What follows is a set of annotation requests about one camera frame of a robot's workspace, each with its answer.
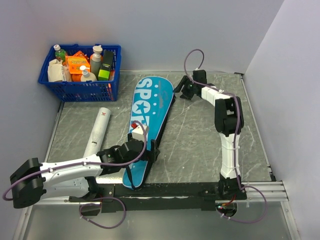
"white wall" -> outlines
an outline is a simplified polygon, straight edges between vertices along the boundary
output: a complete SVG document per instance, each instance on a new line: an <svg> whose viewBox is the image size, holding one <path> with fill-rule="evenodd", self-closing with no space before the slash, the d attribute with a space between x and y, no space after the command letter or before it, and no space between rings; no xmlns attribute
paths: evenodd
<svg viewBox="0 0 320 240"><path fill-rule="evenodd" d="M283 0L28 0L50 43L117 43L123 70L244 73ZM190 69L199 56L190 58Z"/></svg>
<svg viewBox="0 0 320 240"><path fill-rule="evenodd" d="M10 175L23 162L32 157L44 159L59 102L37 83L50 46L25 2L2 1L0 33L2 194L10 185ZM12 239L20 212L12 202L1 200L1 239Z"/></svg>
<svg viewBox="0 0 320 240"><path fill-rule="evenodd" d="M320 1L285 0L245 73L277 180L302 239L320 239Z"/></svg>

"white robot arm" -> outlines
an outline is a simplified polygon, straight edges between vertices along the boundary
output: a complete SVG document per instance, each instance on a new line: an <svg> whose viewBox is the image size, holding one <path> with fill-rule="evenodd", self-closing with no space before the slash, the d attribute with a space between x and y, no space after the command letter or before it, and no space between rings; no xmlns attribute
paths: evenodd
<svg viewBox="0 0 320 240"><path fill-rule="evenodd" d="M214 125L220 135L222 147L222 167L218 191L221 196L232 195L239 190L237 178L241 181L238 161L240 132L244 126L241 100L236 97L239 105L239 112L237 112L233 97L223 93L223 90L215 88L213 84L207 84L205 70L196 69L193 71L193 80L194 82L185 75L174 92L181 91L180 97L187 100L191 100L194 95L197 95L214 106ZM236 132L238 114L240 126Z"/></svg>
<svg viewBox="0 0 320 240"><path fill-rule="evenodd" d="M83 157L86 158L90 155L96 154L100 151L104 136L106 134L106 129L110 119L111 111L108 108L101 107L96 116L88 143L84 150ZM61 165L59 163L53 163L51 168ZM57 184L52 184L46 182L46 193L41 196L41 199L54 198L54 197L64 197L64 196L74 196L77 198L82 198L87 195L90 191L89 181L94 183L92 177L84 178L81 176L67 181L59 181Z"/></svg>
<svg viewBox="0 0 320 240"><path fill-rule="evenodd" d="M11 184L16 184L12 187L13 207L25 208L52 197L90 199L99 192L97 176L116 173L140 158L155 162L158 149L145 150L144 136L149 128L141 127L133 129L128 141L121 146L112 146L87 157L50 163L39 163L37 158L27 160L10 177Z"/></svg>

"blue basket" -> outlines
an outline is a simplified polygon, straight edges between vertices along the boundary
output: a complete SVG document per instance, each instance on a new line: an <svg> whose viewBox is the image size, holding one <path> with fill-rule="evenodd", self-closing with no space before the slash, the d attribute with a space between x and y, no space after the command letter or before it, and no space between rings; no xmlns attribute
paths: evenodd
<svg viewBox="0 0 320 240"><path fill-rule="evenodd" d="M90 57L93 52L93 46L60 45L69 56L78 51L82 51ZM121 65L121 47L119 45L102 45L103 50L114 52L112 70L115 70L112 81L87 81L87 82L49 82L48 66L49 62L55 59L54 47L51 47L41 68L38 83L46 85L63 102L101 102L116 101L118 97L120 65Z"/></svg>

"gray marble surface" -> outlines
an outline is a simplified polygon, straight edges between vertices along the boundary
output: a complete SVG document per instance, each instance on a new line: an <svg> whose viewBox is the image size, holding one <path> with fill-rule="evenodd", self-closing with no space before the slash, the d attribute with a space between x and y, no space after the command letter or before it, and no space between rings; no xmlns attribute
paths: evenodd
<svg viewBox="0 0 320 240"><path fill-rule="evenodd" d="M137 82L147 76L167 78L176 86L183 73L133 73L120 75L116 102L67 102L64 104L48 162L81 158L100 107L109 108L111 117L102 148L126 141L133 93ZM244 128L239 140L239 165L243 181L270 181L267 162L241 77L229 73L208 73L208 83L241 98ZM215 128L214 107L195 96L179 98L172 106L147 183L217 182L222 165L221 140ZM121 183L123 171L100 176L98 183Z"/></svg>

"white bottle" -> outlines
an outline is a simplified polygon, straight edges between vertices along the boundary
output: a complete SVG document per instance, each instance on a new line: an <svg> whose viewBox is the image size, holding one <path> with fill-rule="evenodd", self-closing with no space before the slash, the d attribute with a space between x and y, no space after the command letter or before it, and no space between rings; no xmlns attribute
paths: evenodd
<svg viewBox="0 0 320 240"><path fill-rule="evenodd" d="M93 47L93 52L91 58L90 58L90 68L91 72L95 75L95 77L98 79L99 71L100 71L100 66L101 66L101 53L103 49L101 45L99 46L94 46Z"/></svg>
<svg viewBox="0 0 320 240"><path fill-rule="evenodd" d="M86 81L92 81L92 82L94 82L94 81L97 81L97 78L96 78L96 76L92 73L92 72L89 72L88 70L87 70L87 67L86 66L84 66L84 65L82 65L81 67L80 67L80 70L82 71L82 76L81 76L81 82L86 82Z"/></svg>

